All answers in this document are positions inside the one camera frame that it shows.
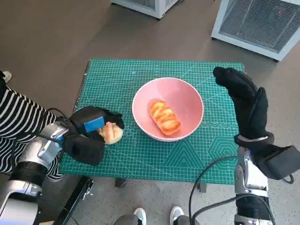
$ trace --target bun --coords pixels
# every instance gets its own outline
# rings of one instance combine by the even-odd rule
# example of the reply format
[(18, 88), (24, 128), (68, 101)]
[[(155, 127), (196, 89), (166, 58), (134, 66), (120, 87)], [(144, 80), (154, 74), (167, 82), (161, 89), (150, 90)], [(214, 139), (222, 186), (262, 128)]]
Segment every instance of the bun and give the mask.
[(160, 131), (166, 136), (176, 133), (181, 127), (180, 121), (165, 101), (150, 102), (148, 112)]
[(107, 122), (104, 127), (98, 129), (98, 133), (104, 138), (106, 144), (115, 144), (123, 136), (123, 130), (111, 122)]

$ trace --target grid lines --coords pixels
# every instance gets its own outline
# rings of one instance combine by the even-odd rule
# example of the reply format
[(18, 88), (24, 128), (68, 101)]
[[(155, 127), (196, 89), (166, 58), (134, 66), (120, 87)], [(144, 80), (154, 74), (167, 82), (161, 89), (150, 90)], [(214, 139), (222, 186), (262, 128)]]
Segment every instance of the grid lines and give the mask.
[[(244, 70), (240, 63), (92, 59), (78, 98), (77, 108), (93, 105), (123, 114), (124, 136), (105, 146), (98, 166), (85, 165), (64, 154), (60, 172), (108, 177), (194, 182), (212, 161), (236, 155), (233, 136), (238, 133), (233, 103), (225, 88), (216, 85), (216, 66)], [(193, 85), (202, 96), (204, 117), (200, 127), (178, 142), (148, 137), (131, 112), (135, 93), (146, 82), (176, 77)], [(202, 182), (233, 184), (236, 160), (226, 160), (207, 172)]]

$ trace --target white shoe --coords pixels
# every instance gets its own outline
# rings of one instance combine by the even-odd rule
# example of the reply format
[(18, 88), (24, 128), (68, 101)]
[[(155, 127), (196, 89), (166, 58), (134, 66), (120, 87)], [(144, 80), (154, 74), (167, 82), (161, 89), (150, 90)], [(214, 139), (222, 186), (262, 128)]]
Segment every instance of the white shoe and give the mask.
[(143, 208), (137, 208), (133, 214), (135, 214), (141, 221), (142, 225), (146, 225), (147, 218), (146, 218), (146, 212)]
[(178, 217), (183, 216), (183, 215), (184, 215), (184, 212), (183, 212), (182, 208), (180, 208), (179, 206), (174, 206), (170, 213), (170, 225), (173, 225), (174, 221)]
[(5, 80), (5, 83), (8, 83), (12, 78), (11, 73), (9, 71), (4, 71), (3, 74), (4, 74), (3, 79)]

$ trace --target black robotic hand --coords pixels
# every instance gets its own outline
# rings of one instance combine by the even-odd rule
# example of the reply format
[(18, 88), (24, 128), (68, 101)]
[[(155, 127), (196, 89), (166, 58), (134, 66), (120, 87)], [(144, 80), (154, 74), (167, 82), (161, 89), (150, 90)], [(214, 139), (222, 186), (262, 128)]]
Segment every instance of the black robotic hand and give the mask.
[(216, 67), (213, 74), (233, 100), (240, 135), (247, 139), (268, 136), (266, 90), (257, 89), (250, 77), (233, 68)]
[(87, 106), (73, 113), (63, 121), (65, 127), (69, 128), (64, 134), (63, 151), (78, 162), (98, 165), (104, 156), (105, 142), (97, 129), (108, 121), (124, 129), (122, 114), (118, 112)]
[(264, 88), (257, 88), (241, 71), (216, 67), (216, 83), (232, 98), (240, 135), (235, 142), (251, 150), (256, 166), (271, 179), (279, 180), (300, 169), (300, 153), (294, 146), (273, 145), (274, 135), (266, 131), (268, 99)]

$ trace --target bread roll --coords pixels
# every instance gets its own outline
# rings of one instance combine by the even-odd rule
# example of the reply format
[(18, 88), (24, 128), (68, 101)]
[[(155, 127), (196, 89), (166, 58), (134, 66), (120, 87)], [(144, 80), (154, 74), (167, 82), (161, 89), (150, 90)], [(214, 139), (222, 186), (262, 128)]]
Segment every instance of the bread roll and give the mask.
[(149, 104), (148, 112), (164, 135), (170, 136), (176, 133), (181, 127), (180, 121), (165, 101), (152, 101)]
[(98, 129), (98, 133), (104, 138), (106, 144), (115, 144), (123, 136), (123, 130), (111, 122), (107, 122), (104, 127)]

